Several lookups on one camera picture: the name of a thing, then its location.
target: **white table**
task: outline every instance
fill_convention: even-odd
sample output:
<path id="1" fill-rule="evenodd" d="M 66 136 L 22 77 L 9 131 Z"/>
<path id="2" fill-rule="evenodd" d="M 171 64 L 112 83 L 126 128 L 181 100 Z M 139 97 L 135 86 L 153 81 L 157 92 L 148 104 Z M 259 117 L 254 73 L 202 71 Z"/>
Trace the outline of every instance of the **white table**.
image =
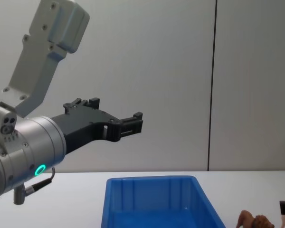
<path id="1" fill-rule="evenodd" d="M 281 226 L 279 201 L 285 200 L 285 171 L 271 172 L 116 172 L 59 173 L 49 186 L 13 205 L 13 192 L 0 197 L 0 228 L 99 228 L 106 181 L 113 177 L 195 176 L 227 228 L 241 210 L 266 215 Z M 30 183 L 48 177 L 42 174 Z"/>

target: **white wall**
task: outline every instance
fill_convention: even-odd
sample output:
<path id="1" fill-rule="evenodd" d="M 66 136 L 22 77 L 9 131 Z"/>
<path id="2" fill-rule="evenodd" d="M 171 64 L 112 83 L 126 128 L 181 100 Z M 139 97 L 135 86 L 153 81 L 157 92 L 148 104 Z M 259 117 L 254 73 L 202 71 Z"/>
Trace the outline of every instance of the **white wall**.
<path id="1" fill-rule="evenodd" d="M 285 0 L 218 0 L 210 170 L 285 170 Z"/>
<path id="2" fill-rule="evenodd" d="M 214 0 L 78 0 L 91 15 L 81 46 L 63 60 L 43 105 L 63 113 L 101 98 L 119 118 L 144 113 L 143 132 L 93 142 L 58 171 L 206 170 Z M 13 72 L 38 0 L 0 1 L 0 90 Z"/>

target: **blue container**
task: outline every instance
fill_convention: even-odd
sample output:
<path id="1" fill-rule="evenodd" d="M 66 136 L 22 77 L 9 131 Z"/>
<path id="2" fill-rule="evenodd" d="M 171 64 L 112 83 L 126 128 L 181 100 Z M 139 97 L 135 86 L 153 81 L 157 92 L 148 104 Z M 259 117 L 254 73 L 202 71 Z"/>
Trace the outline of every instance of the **blue container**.
<path id="1" fill-rule="evenodd" d="M 101 228 L 224 228 L 196 178 L 107 181 Z"/>

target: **green led ring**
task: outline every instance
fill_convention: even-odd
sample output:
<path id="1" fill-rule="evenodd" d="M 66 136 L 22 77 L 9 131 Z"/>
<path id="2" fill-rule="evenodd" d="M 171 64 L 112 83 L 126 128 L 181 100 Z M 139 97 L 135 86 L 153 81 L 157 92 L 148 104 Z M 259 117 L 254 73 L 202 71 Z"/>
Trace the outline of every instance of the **green led ring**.
<path id="1" fill-rule="evenodd" d="M 46 165 L 40 165 L 35 171 L 35 176 L 42 174 L 46 170 L 46 168 Z"/>

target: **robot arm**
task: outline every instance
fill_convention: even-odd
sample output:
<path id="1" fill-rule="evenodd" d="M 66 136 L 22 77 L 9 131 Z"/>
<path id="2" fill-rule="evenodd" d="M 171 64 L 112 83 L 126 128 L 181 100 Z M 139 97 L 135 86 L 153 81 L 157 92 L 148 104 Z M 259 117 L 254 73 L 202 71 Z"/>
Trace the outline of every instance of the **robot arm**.
<path id="1" fill-rule="evenodd" d="M 0 195 L 14 189 L 14 203 L 52 181 L 24 183 L 94 140 L 119 141 L 142 131 L 143 114 L 117 119 L 99 110 L 99 99 L 76 99 L 53 118 L 22 119 L 42 102 L 58 62 L 79 46 L 89 15 L 72 0 L 41 0 L 23 38 L 23 51 L 0 99 Z"/>

